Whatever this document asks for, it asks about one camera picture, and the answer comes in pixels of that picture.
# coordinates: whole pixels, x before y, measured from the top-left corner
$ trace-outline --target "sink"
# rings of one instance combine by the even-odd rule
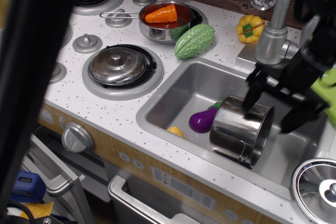
[[[274,97],[262,94],[258,103],[275,106],[275,118],[269,138],[257,164],[252,168],[239,165],[214,152],[208,133],[196,133],[188,125],[196,112],[207,110],[229,95],[244,98],[247,74],[196,57],[182,61],[137,113],[137,123],[162,139],[253,182],[283,198],[293,200],[291,176],[295,168],[314,157],[327,157],[335,131],[323,113],[319,119],[290,134],[279,134],[279,122],[291,109]],[[184,138],[168,132],[179,127]]]

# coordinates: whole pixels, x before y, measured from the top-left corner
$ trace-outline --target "black cable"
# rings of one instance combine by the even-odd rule
[[[30,223],[35,224],[35,219],[34,219],[33,214],[25,205],[18,203],[18,202],[14,202],[14,201],[9,201],[7,204],[7,207],[14,207],[14,208],[21,209],[28,216]]]

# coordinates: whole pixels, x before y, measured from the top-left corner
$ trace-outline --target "pot lid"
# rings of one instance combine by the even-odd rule
[[[106,85],[123,85],[140,78],[146,69],[144,55],[126,47],[107,48],[90,64],[92,76]]]
[[[335,223],[336,161],[314,158],[293,173],[292,191],[301,210],[317,224]]]

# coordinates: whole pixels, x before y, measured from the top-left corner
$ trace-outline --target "toy carrot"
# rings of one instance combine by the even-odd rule
[[[162,7],[152,13],[148,13],[145,16],[147,23],[168,23],[177,21],[177,13],[175,5],[168,5]]]

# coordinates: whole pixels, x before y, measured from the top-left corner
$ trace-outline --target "control panel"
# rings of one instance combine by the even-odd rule
[[[204,207],[212,210],[215,205],[216,201],[209,196],[205,195],[201,191],[183,183],[182,181],[174,178],[173,176],[151,166],[152,176],[155,180],[177,190],[181,194],[193,199],[194,201],[200,203]]]

